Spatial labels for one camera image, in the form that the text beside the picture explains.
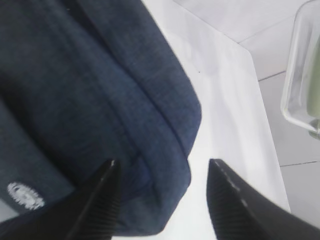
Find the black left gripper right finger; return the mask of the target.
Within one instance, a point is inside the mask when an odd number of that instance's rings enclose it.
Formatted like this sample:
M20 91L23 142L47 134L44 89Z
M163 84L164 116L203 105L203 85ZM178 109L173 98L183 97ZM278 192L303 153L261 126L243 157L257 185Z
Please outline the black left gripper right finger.
M207 206L218 240L318 240L319 228L272 203L223 160L211 159Z

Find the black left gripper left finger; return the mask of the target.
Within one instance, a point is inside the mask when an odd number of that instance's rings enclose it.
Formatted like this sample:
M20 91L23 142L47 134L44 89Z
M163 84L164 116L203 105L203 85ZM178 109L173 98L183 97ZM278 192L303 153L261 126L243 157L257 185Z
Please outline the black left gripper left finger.
M121 167L107 160L57 203L0 225L2 240L110 240L120 209Z

